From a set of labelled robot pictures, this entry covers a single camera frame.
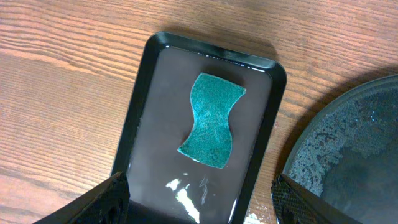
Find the tray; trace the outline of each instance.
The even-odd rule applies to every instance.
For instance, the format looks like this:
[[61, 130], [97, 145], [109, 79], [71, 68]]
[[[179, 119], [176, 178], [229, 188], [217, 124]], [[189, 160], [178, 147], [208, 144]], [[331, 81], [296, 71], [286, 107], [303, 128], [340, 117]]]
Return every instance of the tray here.
[[[229, 115], [233, 150], [223, 169], [177, 151], [193, 126], [190, 90], [201, 72], [247, 89]], [[153, 35], [112, 169], [127, 174], [129, 222], [242, 223], [285, 84], [286, 73], [273, 60], [168, 32]], [[181, 193], [189, 198], [184, 203]]]

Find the green cloth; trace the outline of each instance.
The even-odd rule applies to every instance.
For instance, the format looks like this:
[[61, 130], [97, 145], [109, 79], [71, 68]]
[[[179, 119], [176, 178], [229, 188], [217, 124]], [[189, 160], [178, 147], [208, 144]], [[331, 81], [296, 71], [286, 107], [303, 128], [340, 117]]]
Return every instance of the green cloth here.
[[232, 150], [228, 116], [246, 89], [201, 73], [191, 90], [193, 128], [178, 151], [194, 161], [222, 169]]

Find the round object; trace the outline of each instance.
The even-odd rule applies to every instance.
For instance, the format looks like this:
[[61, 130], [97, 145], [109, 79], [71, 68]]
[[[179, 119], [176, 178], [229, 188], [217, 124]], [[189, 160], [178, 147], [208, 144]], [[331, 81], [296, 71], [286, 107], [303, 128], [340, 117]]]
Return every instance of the round object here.
[[361, 223], [395, 223], [398, 75], [365, 83], [321, 110], [283, 173]]

